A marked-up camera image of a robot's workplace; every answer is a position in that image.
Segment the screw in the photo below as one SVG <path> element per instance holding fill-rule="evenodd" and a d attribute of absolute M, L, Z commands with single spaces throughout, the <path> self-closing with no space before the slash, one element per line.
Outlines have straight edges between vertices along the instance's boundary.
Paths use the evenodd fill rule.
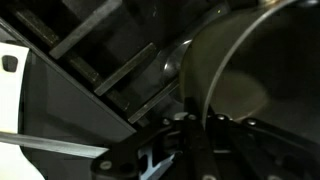
<path fill-rule="evenodd" d="M 166 126 L 170 125 L 170 121 L 168 119 L 164 119 L 162 123 Z"/>
<path fill-rule="evenodd" d="M 197 120 L 197 116 L 195 116 L 195 115 L 193 115 L 193 114 L 190 114 L 190 115 L 188 116 L 188 118 L 189 118 L 190 120 Z"/>
<path fill-rule="evenodd" d="M 268 180 L 282 180 L 282 179 L 278 176 L 275 176 L 275 175 L 269 175 Z"/>
<path fill-rule="evenodd" d="M 221 114 L 217 115 L 217 118 L 218 118 L 219 120 L 221 120 L 221 121 L 223 121 L 223 120 L 226 119 L 226 117 L 225 117 L 224 115 L 221 115 Z"/>
<path fill-rule="evenodd" d="M 248 123 L 249 125 L 251 125 L 251 126 L 254 126 L 254 125 L 257 124 L 257 121 L 254 120 L 254 119 L 249 119 L 249 120 L 247 121 L 247 123 Z"/>
<path fill-rule="evenodd" d="M 217 180 L 217 179 L 212 175 L 204 175 L 202 177 L 202 180 Z"/>
<path fill-rule="evenodd" d="M 103 161 L 100 164 L 100 169 L 102 169 L 102 170 L 109 170 L 109 169 L 111 169 L 111 167 L 112 167 L 112 162 L 111 161 Z"/>

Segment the metal bar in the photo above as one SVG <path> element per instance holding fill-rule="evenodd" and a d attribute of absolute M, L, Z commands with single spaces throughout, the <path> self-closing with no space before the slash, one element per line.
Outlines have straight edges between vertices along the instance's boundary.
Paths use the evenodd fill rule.
<path fill-rule="evenodd" d="M 19 21 L 27 26 L 49 47 L 53 48 L 60 42 L 60 37 L 24 4 L 15 2 L 7 7 Z M 66 54 L 65 59 L 72 68 L 79 72 L 92 85 L 103 81 L 100 74 L 77 53 L 70 51 Z M 122 111 L 126 111 L 128 109 L 129 102 L 125 100 L 118 91 L 112 89 L 106 94 L 106 96 Z"/>
<path fill-rule="evenodd" d="M 59 59 L 84 36 L 94 29 L 103 19 L 108 17 L 113 11 L 118 9 L 122 0 L 107 0 L 96 9 L 82 24 L 73 30 L 60 44 L 50 51 L 50 55 Z"/>
<path fill-rule="evenodd" d="M 166 87 L 161 89 L 156 95 L 154 95 L 151 99 L 149 99 L 136 113 L 134 113 L 128 119 L 128 121 L 131 124 L 134 124 L 135 122 L 137 122 L 150 109 L 152 109 L 155 105 L 157 105 L 164 97 L 166 97 L 168 94 L 170 94 L 178 86 L 179 86 L 179 80 L 178 80 L 178 78 L 175 78 Z"/>
<path fill-rule="evenodd" d="M 143 48 L 138 54 L 136 54 L 131 60 L 129 60 L 125 65 L 113 73 L 109 78 L 103 81 L 94 92 L 101 96 L 106 93 L 114 84 L 116 84 L 120 79 L 132 71 L 135 67 L 140 65 L 148 57 L 155 54 L 157 48 L 153 43 L 148 44 Z"/>
<path fill-rule="evenodd" d="M 109 150 L 102 147 L 87 146 L 82 144 L 5 132 L 0 132 L 0 142 L 93 159 Z"/>

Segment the bolt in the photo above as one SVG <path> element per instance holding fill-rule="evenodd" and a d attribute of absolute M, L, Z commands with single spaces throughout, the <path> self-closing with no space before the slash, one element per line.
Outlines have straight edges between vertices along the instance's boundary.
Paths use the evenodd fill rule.
<path fill-rule="evenodd" d="M 249 125 L 251 125 L 251 126 L 254 126 L 254 125 L 257 124 L 257 121 L 254 120 L 254 119 L 249 119 L 249 120 L 247 121 L 247 123 L 248 123 Z"/>
<path fill-rule="evenodd" d="M 217 179 L 212 175 L 204 175 L 202 177 L 202 180 L 217 180 Z"/>
<path fill-rule="evenodd" d="M 164 119 L 162 123 L 166 126 L 170 125 L 170 121 L 168 119 Z"/>
<path fill-rule="evenodd" d="M 275 176 L 275 175 L 269 175 L 268 180 L 282 180 L 282 179 L 278 176 Z"/>
<path fill-rule="evenodd" d="M 112 162 L 111 161 L 103 161 L 100 164 L 100 169 L 102 169 L 102 170 L 109 170 L 109 169 L 111 169 L 111 167 L 112 167 Z"/>
<path fill-rule="evenodd" d="M 217 118 L 219 119 L 219 120 L 221 120 L 221 121 L 223 121 L 223 120 L 225 120 L 226 119 L 226 117 L 224 116 L 224 115 L 217 115 Z"/>
<path fill-rule="evenodd" d="M 195 116 L 195 115 L 193 115 L 193 114 L 190 114 L 190 115 L 188 116 L 188 118 L 189 118 L 190 120 L 197 120 L 197 116 Z"/>

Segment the metal rod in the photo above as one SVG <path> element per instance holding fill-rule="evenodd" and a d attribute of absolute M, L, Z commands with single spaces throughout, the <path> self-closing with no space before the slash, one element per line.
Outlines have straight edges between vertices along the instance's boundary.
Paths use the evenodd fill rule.
<path fill-rule="evenodd" d="M 50 48 L 53 48 L 60 42 L 60 37 L 23 3 L 15 2 L 7 7 L 20 22 L 27 26 Z M 65 60 L 92 85 L 103 81 L 100 74 L 77 53 L 73 51 L 68 52 L 65 56 Z M 112 89 L 106 94 L 106 96 L 122 111 L 125 112 L 128 109 L 129 102 L 124 99 L 118 91 Z"/>
<path fill-rule="evenodd" d="M 128 121 L 131 124 L 137 122 L 142 118 L 150 109 L 157 105 L 163 98 L 170 94 L 179 86 L 178 78 L 173 79 L 166 87 L 161 89 L 156 95 L 149 99 L 136 113 L 134 113 Z"/>
<path fill-rule="evenodd" d="M 97 158 L 109 149 L 33 136 L 0 132 L 0 142 L 73 156 Z"/>
<path fill-rule="evenodd" d="M 148 44 L 143 48 L 138 54 L 136 54 L 132 59 L 130 59 L 125 65 L 113 73 L 109 78 L 103 81 L 96 89 L 95 93 L 98 96 L 106 93 L 114 84 L 116 84 L 120 79 L 132 71 L 135 67 L 140 65 L 148 57 L 155 54 L 157 48 L 153 43 Z"/>
<path fill-rule="evenodd" d="M 84 36 L 94 29 L 103 19 L 108 17 L 113 11 L 118 9 L 122 0 L 107 0 L 96 9 L 82 24 L 73 30 L 60 44 L 50 51 L 50 55 L 59 59 Z"/>

